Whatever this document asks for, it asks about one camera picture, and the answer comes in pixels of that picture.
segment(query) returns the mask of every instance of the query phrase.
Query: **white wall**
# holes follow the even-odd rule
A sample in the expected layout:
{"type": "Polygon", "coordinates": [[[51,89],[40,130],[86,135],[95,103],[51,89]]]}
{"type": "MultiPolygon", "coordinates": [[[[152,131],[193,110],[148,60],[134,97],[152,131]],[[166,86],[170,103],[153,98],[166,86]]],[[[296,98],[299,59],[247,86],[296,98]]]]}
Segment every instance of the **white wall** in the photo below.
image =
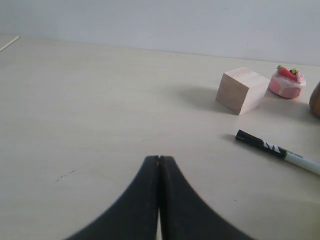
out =
{"type": "Polygon", "coordinates": [[[320,65],[319,0],[0,0],[0,33],[320,65]]]}

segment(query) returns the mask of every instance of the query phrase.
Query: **brown object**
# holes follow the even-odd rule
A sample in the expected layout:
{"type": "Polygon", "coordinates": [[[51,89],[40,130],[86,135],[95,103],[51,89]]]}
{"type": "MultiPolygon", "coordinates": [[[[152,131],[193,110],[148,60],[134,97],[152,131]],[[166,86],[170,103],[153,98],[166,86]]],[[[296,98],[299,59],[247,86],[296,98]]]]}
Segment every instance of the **brown object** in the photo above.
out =
{"type": "Polygon", "coordinates": [[[241,115],[259,106],[268,85],[264,76],[246,67],[237,68],[223,74],[216,100],[241,115]]]}
{"type": "Polygon", "coordinates": [[[311,108],[311,112],[320,118],[320,82],[311,94],[309,106],[311,108]]]}

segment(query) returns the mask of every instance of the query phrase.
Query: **wooden block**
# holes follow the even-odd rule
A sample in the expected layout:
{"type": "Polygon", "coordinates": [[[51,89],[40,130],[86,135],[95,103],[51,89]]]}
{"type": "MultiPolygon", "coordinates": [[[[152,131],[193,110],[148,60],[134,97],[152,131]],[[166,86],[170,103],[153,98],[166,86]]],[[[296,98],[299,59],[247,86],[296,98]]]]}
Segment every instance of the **wooden block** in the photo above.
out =
{"type": "Polygon", "coordinates": [[[227,71],[222,76],[216,100],[235,114],[244,114],[259,106],[269,82],[246,67],[227,71]]]}

